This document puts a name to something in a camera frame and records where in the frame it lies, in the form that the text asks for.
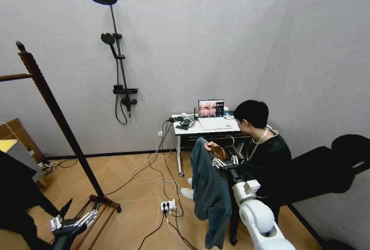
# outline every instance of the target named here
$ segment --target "white sneaker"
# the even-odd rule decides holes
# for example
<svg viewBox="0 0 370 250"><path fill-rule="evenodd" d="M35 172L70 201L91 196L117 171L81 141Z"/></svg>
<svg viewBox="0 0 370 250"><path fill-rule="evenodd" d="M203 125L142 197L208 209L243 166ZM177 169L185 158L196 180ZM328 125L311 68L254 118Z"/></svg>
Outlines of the white sneaker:
<svg viewBox="0 0 370 250"><path fill-rule="evenodd" d="M194 195L194 190L191 188L181 188L181 194L186 198L186 199L193 199Z"/></svg>

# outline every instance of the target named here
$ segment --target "lanyard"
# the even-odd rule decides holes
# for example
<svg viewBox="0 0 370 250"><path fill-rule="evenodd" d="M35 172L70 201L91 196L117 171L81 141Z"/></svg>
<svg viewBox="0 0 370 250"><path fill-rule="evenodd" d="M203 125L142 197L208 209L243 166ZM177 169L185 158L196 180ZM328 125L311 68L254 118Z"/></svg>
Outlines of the lanyard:
<svg viewBox="0 0 370 250"><path fill-rule="evenodd" d="M265 136L267 135L267 133L268 133L268 128L266 128L266 131L265 131L264 135L263 135L263 136L261 136L261 138L260 138L260 140L257 142L256 146L254 146L253 151L252 151L252 153L250 154L250 156L249 156L249 155L248 155L248 153L247 153L247 161L250 161L250 160L252 159L252 156L253 156L254 152L257 150L258 145L261 143L261 141L263 141L263 139L265 138Z"/></svg>

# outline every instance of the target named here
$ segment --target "gray wall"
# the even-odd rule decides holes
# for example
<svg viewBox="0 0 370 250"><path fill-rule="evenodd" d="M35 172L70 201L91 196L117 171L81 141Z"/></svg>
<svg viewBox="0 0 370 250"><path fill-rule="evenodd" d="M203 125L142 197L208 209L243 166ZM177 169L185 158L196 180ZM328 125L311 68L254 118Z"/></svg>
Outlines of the gray wall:
<svg viewBox="0 0 370 250"><path fill-rule="evenodd" d="M370 137L370 0L290 0L257 93L294 156ZM342 195L295 204L324 238L370 245L370 171Z"/></svg>
<svg viewBox="0 0 370 250"><path fill-rule="evenodd" d="M116 68L100 34L109 8L90 0L0 0L0 74L24 71L14 45L36 58L87 154L152 150L161 123L198 99L235 107L256 95L288 0L119 0L114 6L139 88L133 118L113 113ZM0 120L19 117L43 152L72 154L31 80L1 84Z"/></svg>

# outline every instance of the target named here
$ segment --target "robotic arm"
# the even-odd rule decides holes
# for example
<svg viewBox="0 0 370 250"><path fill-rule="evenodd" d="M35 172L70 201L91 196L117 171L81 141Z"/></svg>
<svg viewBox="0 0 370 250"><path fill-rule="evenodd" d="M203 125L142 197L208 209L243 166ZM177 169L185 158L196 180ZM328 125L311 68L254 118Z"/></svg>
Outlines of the robotic arm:
<svg viewBox="0 0 370 250"><path fill-rule="evenodd" d="M99 203L96 202L91 211L80 218L64 219L71 205L72 199L64 205L60 214L50 220L51 232L55 237L53 250L67 250L72 246L75 238L92 224L99 215Z"/></svg>
<svg viewBox="0 0 370 250"><path fill-rule="evenodd" d="M271 209L256 200L256 193L261 185L257 180L244 181L237 172L239 165L236 156L232 157L231 164L227 165L216 158L213 164L233 179L232 190L239 206L239 215L250 233L254 250L295 250L280 231Z"/></svg>

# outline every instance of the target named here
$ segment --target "wooden clothes rack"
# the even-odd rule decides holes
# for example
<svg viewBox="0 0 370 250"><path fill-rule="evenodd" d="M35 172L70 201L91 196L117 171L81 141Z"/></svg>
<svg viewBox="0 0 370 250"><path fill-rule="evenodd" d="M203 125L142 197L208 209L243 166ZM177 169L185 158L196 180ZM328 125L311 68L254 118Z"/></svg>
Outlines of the wooden clothes rack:
<svg viewBox="0 0 370 250"><path fill-rule="evenodd" d="M79 213L77 213L76 218L83 213L84 208L86 208L91 202L99 202L102 204L105 204L105 208L107 206L113 207L111 210L108 218L102 225L101 229L99 230L98 234L93 239L92 244L89 246L89 249L91 249L96 242L97 238L101 234L103 228L106 226L107 222L111 218L113 211L117 210L117 212L121 212L121 205L119 203L113 202L108 197L106 197L98 183L98 180L96 179L93 171L91 170L90 165L88 164L85 155L82 152L81 147L79 146L79 143L77 142L75 135L73 134L71 128L69 127L63 112L61 111L49 85L47 84L38 64L36 63L34 57L31 53L27 52L24 45L17 41L16 42L18 49L20 50L20 53L18 55L20 56L21 60L23 61L23 64L25 65L28 73L24 74L14 74L14 75L7 75L7 76L0 76L0 82L3 81L13 81L13 80L21 80L21 79L33 79L34 83L36 84L39 92L41 93L42 97L44 98L47 106L49 107L51 113L53 114L55 120L57 121L57 124L59 125L60 129L62 130L65 138L67 139L72 151L75 153L77 159L79 160L84 172L86 173L86 176L88 177L89 181L91 182L92 187L94 187L97 195L90 195L87 203L85 206L80 210ZM82 241L85 239L85 237L88 235L89 231L88 229L86 232L87 234L83 237Z"/></svg>

